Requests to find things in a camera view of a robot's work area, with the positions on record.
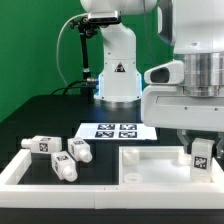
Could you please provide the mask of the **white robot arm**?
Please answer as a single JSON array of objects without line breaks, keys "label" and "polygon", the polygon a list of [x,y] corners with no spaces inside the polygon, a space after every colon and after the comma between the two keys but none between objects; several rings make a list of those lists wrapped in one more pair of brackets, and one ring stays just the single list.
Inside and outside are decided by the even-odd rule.
[{"label": "white robot arm", "polygon": [[219,134],[224,157],[224,0],[81,0],[92,18],[101,13],[157,10],[157,35],[173,47],[171,61],[147,70],[141,119],[158,128]]}]

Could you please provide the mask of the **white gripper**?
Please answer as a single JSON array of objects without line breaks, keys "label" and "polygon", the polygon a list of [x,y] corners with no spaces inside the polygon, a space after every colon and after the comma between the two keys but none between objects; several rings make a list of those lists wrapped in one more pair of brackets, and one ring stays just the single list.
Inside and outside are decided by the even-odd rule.
[{"label": "white gripper", "polygon": [[178,129],[185,154],[190,154],[192,147],[187,130],[218,132],[217,158],[224,155],[223,96],[189,97],[180,86],[150,85],[143,91],[141,120],[150,127]]}]

